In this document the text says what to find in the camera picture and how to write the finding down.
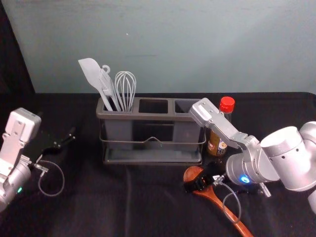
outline black cloth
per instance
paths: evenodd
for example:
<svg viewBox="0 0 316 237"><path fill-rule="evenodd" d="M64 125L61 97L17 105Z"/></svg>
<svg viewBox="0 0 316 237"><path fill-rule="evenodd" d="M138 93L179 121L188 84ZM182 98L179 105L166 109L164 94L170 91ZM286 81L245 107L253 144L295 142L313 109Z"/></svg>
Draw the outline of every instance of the black cloth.
<svg viewBox="0 0 316 237"><path fill-rule="evenodd" d="M34 94L22 53L0 1L0 93Z"/></svg>
<svg viewBox="0 0 316 237"><path fill-rule="evenodd" d="M316 119L315 96L308 93L236 93L233 124L263 139L277 129L300 128ZM215 105L223 94L139 94L138 96L202 98ZM41 129L63 136L74 125L77 139L60 155L44 157L65 173L58 197L45 197L32 174L22 193L0 214L0 236L238 236L224 214L210 201L183 188L186 166L103 165L97 94L0 95L0 128L9 112L24 107L43 112ZM43 186L60 188L53 167ZM307 197L311 191L291 192L281 182L267 184L272 197L240 194L242 221L255 236L315 236L316 215ZM216 188L221 198L224 188Z"/></svg>

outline light blue wall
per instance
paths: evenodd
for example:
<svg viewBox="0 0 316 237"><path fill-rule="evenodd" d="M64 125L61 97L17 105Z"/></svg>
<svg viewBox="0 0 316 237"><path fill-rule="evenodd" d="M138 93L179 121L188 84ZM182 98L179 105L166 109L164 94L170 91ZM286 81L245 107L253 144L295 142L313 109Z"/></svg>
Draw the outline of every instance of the light blue wall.
<svg viewBox="0 0 316 237"><path fill-rule="evenodd" d="M316 92L316 1L2 0L36 92L94 92L78 59L137 92Z"/></svg>

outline black fabric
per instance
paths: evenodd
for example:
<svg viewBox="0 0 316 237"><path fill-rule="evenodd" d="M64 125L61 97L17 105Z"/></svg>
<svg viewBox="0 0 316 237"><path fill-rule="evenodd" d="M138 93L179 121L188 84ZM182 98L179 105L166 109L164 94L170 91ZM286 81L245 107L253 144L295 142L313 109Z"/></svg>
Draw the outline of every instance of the black fabric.
<svg viewBox="0 0 316 237"><path fill-rule="evenodd" d="M152 97L202 98L218 104L223 94L144 94ZM316 119L315 96L308 93L237 93L233 123L259 140L289 125L301 127ZM55 198L37 189L33 173L21 194L0 214L0 236L238 236L224 214L210 201L183 188L185 166L104 166L95 115L96 94L0 95L0 129L9 112L24 107L43 111L41 129L56 136L78 126L77 139L59 156L45 157L60 164L66 185ZM204 156L205 163L209 158ZM53 167L43 185L60 188ZM281 182L267 184L271 198L240 194L242 221L255 236L315 236L316 215L309 207L311 191L291 192ZM216 188L223 198L227 191ZM232 198L232 211L236 204Z"/></svg>
<svg viewBox="0 0 316 237"><path fill-rule="evenodd" d="M34 92L20 47L0 1L0 93Z"/></svg>

